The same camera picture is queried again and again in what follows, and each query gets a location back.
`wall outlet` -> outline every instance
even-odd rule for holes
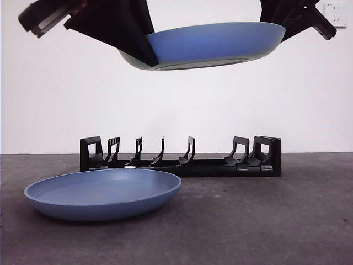
[[[325,3],[324,15],[336,28],[347,28],[347,3],[327,2]]]

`gray floor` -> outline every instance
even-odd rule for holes
[[[23,196],[77,172],[78,155],[4,155],[2,264],[353,264],[353,154],[283,158],[283,178],[183,179],[157,211],[80,224]]]

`plate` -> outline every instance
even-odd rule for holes
[[[187,26],[149,34],[159,64],[151,67],[120,51],[143,70],[182,70],[247,62],[262,58],[282,42],[286,29],[266,22]]]
[[[181,179],[147,169],[110,169],[45,179],[25,196],[39,212],[69,221],[108,221],[147,213],[167,203]]]

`robotic arm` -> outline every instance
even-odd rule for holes
[[[316,9],[319,0],[261,0],[261,22],[282,25],[285,41],[314,27],[325,39],[337,30]],[[19,16],[26,31],[38,38],[67,15],[66,29],[100,40],[149,66],[158,59],[145,37],[154,33],[146,0],[38,0]]]

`dish rack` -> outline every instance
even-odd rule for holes
[[[152,159],[142,159],[142,137],[136,139],[135,155],[129,160],[120,159],[120,137],[108,140],[108,154],[103,154],[101,138],[90,137],[80,140],[80,171],[91,171],[111,168],[140,168],[169,172],[179,177],[282,177],[281,139],[256,136],[254,148],[249,153],[250,140],[234,137],[233,150],[224,158],[196,158],[195,138],[189,137],[188,149],[184,156],[177,159],[166,158],[171,154],[164,153],[164,137],[162,150]],[[95,145],[95,153],[89,153],[89,146]],[[238,145],[245,147],[242,157],[237,157]]]

